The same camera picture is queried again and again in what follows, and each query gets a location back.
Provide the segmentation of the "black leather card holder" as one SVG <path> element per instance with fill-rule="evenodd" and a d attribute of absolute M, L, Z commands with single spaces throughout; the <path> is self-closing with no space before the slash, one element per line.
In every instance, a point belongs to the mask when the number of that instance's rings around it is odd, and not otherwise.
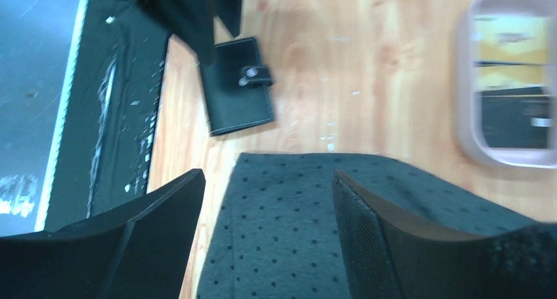
<path fill-rule="evenodd" d="M 228 41 L 214 49 L 214 62 L 200 65 L 210 135 L 273 122 L 270 88 L 274 79 L 263 61 L 258 39 Z"/>

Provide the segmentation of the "pink oval tray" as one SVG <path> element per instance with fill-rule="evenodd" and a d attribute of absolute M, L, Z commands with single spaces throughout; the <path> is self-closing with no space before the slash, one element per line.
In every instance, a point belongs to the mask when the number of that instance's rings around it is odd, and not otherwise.
<path fill-rule="evenodd" d="M 556 0 L 472 0 L 455 30 L 456 126 L 487 165 L 556 167 Z"/>

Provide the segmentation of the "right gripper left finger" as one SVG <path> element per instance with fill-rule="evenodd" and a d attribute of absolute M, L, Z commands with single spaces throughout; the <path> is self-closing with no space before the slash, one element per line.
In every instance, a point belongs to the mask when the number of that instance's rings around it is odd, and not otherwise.
<path fill-rule="evenodd" d="M 2 298 L 178 298 L 204 199 L 193 169 L 57 231 L 1 239 Z"/>

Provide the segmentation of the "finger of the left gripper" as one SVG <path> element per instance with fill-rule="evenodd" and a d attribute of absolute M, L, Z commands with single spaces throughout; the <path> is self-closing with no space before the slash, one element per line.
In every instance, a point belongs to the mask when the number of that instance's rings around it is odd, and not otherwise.
<path fill-rule="evenodd" d="M 134 6 L 186 43 L 201 64 L 213 64 L 215 0 L 117 0 L 117 13 Z"/>
<path fill-rule="evenodd" d="M 219 19 L 233 37 L 241 34 L 243 0 L 216 0 Z"/>

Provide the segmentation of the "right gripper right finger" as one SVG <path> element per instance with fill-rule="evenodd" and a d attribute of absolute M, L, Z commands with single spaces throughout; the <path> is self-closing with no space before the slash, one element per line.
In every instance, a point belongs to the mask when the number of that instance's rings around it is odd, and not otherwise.
<path fill-rule="evenodd" d="M 352 298 L 555 298 L 556 224 L 478 235 L 412 213 L 336 171 Z"/>

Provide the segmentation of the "gold credit card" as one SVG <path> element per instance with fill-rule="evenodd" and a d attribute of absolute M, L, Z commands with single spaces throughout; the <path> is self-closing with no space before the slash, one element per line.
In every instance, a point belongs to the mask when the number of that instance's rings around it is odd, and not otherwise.
<path fill-rule="evenodd" d="M 494 14 L 474 17 L 473 40 L 481 61 L 548 64 L 552 20 L 549 17 Z"/>
<path fill-rule="evenodd" d="M 544 66 L 499 64 L 477 66 L 474 71 L 478 91 L 538 87 L 547 82 Z"/>

